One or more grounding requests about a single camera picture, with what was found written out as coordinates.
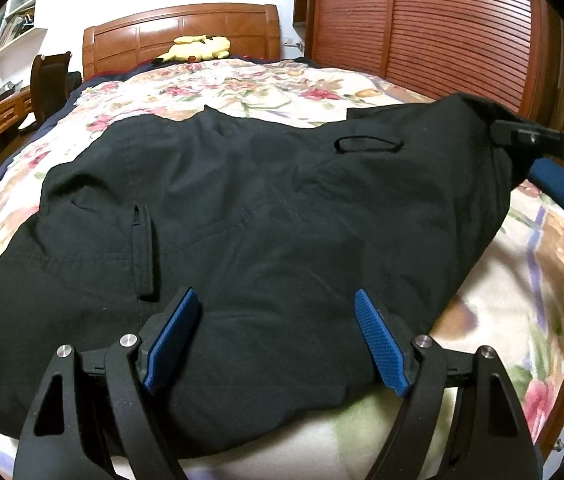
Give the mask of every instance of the blue gripper pad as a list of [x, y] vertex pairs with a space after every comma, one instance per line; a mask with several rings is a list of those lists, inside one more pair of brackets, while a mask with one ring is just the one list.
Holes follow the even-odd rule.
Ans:
[[[177, 308], [173, 311], [173, 301], [178, 301]], [[191, 331], [200, 316], [200, 302], [196, 292], [189, 288], [184, 296], [179, 294], [171, 300], [165, 312], [166, 316], [158, 314], [154, 320], [154, 333], [156, 338], [152, 343], [146, 358], [146, 375], [142, 385], [155, 395], [156, 391], [165, 386], [175, 370], [178, 358], [188, 342]]]
[[405, 396], [410, 384], [404, 370], [404, 356], [363, 288], [356, 292], [355, 313], [382, 381], [399, 397]]

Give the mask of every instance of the wooden chair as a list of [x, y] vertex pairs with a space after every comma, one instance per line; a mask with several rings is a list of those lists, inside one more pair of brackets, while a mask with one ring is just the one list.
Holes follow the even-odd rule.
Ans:
[[31, 67], [31, 107], [36, 124], [41, 126], [51, 115], [61, 110], [69, 98], [66, 75], [72, 54], [42, 56], [38, 54]]

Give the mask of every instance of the wooden wardrobe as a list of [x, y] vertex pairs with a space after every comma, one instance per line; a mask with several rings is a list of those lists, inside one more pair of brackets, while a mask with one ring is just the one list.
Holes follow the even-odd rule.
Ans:
[[305, 55], [564, 128], [564, 25], [544, 0], [307, 0]]

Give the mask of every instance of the black jacket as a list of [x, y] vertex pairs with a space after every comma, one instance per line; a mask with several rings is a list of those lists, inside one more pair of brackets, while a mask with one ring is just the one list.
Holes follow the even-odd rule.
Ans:
[[155, 405], [187, 454], [373, 384], [355, 291], [427, 333], [532, 160], [492, 144], [491, 122], [514, 116], [485, 100], [349, 116], [313, 130], [211, 108], [132, 117], [49, 171], [0, 258], [0, 431], [18, 436], [61, 344], [110, 346], [181, 285], [203, 313]]

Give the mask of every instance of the plush toy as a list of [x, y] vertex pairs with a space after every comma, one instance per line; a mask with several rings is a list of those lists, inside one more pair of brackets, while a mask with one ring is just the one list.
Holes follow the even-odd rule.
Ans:
[[231, 42], [222, 36], [207, 38], [206, 36], [182, 36], [176, 38], [171, 49], [156, 58], [158, 62], [165, 61], [208, 61], [209, 59], [223, 59], [229, 55]]

